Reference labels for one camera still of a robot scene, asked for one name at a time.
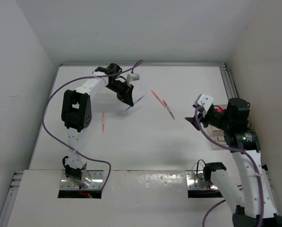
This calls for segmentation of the blue ballpoint pen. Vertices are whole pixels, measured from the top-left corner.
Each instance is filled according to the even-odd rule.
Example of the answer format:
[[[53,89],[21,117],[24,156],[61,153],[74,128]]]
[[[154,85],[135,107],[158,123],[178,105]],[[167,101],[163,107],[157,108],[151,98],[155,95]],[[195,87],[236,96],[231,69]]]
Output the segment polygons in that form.
[[[141,101],[143,98],[145,97],[145,95],[141,96],[138,100],[136,100],[134,103],[133,103],[133,106],[129,106],[127,109],[125,109],[123,111],[123,113],[127,112],[129,109],[131,109],[132,107],[134,107],[139,101]]]

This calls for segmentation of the pink double-ended pen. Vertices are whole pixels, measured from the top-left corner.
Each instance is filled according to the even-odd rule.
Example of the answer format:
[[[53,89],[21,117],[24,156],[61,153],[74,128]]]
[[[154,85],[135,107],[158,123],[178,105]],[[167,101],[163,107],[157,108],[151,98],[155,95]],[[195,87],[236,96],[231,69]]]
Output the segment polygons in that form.
[[[105,111],[102,112],[102,134],[105,133],[105,118],[106,118],[106,113]]]

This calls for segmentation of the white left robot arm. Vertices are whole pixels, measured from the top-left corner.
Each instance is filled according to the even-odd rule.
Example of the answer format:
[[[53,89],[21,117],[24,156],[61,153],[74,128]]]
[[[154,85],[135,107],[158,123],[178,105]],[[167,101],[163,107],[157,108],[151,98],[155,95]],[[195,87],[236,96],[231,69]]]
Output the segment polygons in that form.
[[[77,184],[85,184],[90,181],[86,173],[86,160],[77,152],[83,147],[82,141],[86,128],[92,120],[92,98],[104,87],[116,93],[116,97],[123,103],[134,106],[132,91],[134,86],[132,81],[139,80],[140,76],[129,72],[121,81],[117,73],[122,72],[122,68],[111,63],[106,68],[98,67],[94,70],[92,78],[86,80],[75,90],[66,90],[63,96],[62,121],[68,133],[68,144],[73,148],[73,152],[64,157],[62,164],[65,174]]]

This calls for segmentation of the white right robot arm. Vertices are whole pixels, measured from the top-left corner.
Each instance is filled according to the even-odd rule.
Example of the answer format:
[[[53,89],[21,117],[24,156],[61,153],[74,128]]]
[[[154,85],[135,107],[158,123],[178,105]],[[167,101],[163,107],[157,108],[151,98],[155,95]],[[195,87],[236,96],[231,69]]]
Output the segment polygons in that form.
[[[187,117],[198,131],[213,144],[229,150],[238,168],[242,190],[231,181],[221,162],[206,163],[204,180],[216,185],[231,209],[235,227],[282,227],[263,178],[261,147],[256,132],[249,128],[250,103],[231,98],[219,112],[213,97],[198,96],[193,117]]]

